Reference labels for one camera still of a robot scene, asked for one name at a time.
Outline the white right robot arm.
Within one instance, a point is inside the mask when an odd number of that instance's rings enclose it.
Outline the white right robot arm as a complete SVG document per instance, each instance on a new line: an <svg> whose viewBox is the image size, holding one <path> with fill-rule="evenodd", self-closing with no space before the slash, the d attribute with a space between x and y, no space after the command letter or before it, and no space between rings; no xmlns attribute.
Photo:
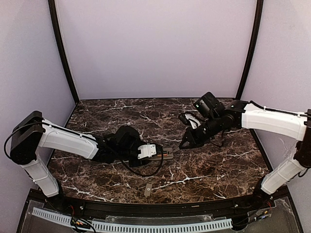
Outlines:
<svg viewBox="0 0 311 233"><path fill-rule="evenodd" d="M303 170L311 167L311 112L288 112L260 106L253 101L234 100L228 106L205 93L194 105L202 115L185 112L179 115L187 126L179 145L181 150L202 147L218 133L231 128L254 129L288 136L297 141L289 158L259 182L254 194L266 197Z"/></svg>

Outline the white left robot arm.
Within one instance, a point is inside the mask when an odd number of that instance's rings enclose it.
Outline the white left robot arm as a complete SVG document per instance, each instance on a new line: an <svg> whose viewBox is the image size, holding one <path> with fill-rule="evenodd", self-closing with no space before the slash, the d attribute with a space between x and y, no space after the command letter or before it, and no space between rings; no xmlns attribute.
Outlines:
<svg viewBox="0 0 311 233"><path fill-rule="evenodd" d="M46 120L34 111L21 121L5 143L5 155L20 165L48 197L60 194L61 187L36 151L39 147L61 150L96 162L111 163L117 159L137 161L156 155L156 145L143 142L137 130L121 126L104 136L72 131Z"/></svg>

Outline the grey battery cover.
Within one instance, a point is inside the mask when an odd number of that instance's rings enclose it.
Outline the grey battery cover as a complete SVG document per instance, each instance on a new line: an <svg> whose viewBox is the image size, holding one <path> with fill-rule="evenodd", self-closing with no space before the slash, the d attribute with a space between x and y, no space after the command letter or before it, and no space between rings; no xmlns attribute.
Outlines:
<svg viewBox="0 0 311 233"><path fill-rule="evenodd" d="M152 191L152 184L150 184L150 183L146 184L144 196L146 196L146 197L150 196L151 191Z"/></svg>

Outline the white remote control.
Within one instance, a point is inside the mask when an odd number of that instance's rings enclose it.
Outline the white remote control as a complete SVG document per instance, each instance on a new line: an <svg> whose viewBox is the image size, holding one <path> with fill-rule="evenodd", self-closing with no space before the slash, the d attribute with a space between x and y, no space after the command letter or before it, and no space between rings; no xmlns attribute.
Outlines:
<svg viewBox="0 0 311 233"><path fill-rule="evenodd" d="M164 148L163 149L163 159L164 160L171 160L173 159L173 148ZM160 161L161 160L161 153L154 155L149 158L144 158L147 161Z"/></svg>

